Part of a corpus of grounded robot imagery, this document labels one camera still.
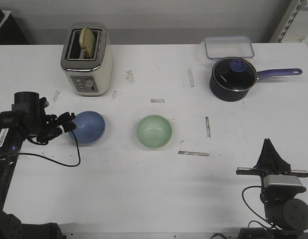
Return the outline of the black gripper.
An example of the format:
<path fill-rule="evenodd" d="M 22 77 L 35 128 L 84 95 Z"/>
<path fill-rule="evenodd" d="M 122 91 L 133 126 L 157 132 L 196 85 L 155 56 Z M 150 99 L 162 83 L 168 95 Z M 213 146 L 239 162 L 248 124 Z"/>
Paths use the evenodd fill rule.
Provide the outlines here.
<path fill-rule="evenodd" d="M 268 170 L 268 155 L 271 168 Z M 261 180 L 261 187 L 266 195 L 280 196 L 280 197 L 294 197 L 297 194 L 307 191 L 306 187 L 287 187 L 287 186 L 270 186 L 263 187 L 263 178 L 267 175 L 292 175 L 300 178 L 308 178 L 308 172 L 305 170 L 291 170 L 291 165 L 287 163 L 278 154 L 269 138 L 264 139 L 260 156 L 254 168 L 238 167 L 235 171 L 236 175 L 251 175 L 259 176 Z"/>
<path fill-rule="evenodd" d="M 62 134 L 60 124 L 64 132 L 76 129 L 72 120 L 74 113 L 65 112 L 59 117 L 48 115 L 45 108 L 49 102 L 45 97 L 40 98 L 35 92 L 17 92 L 14 94 L 13 111 L 23 111 L 21 125 L 26 130 L 26 139 L 33 144 L 48 144 L 49 141 Z"/>

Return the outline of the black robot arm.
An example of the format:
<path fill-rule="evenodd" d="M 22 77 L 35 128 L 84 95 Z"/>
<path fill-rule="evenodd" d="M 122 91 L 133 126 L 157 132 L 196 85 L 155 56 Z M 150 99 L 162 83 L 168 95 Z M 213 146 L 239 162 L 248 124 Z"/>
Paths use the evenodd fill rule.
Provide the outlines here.
<path fill-rule="evenodd" d="M 18 92 L 11 111 L 0 113 L 0 239 L 66 238 L 57 223 L 23 224 L 15 215 L 3 210 L 23 142 L 47 145 L 63 132 L 76 128 L 74 113 L 48 115 L 45 112 L 48 105 L 47 99 L 38 93 Z"/>
<path fill-rule="evenodd" d="M 308 178 L 306 170 L 292 170 L 275 150 L 270 139 L 264 139 L 256 165 L 238 167 L 237 175 L 260 177 L 260 201 L 264 205 L 263 220 L 268 226 L 241 228 L 240 239 L 307 239 L 308 204 L 296 195 L 306 192 L 300 178 Z"/>

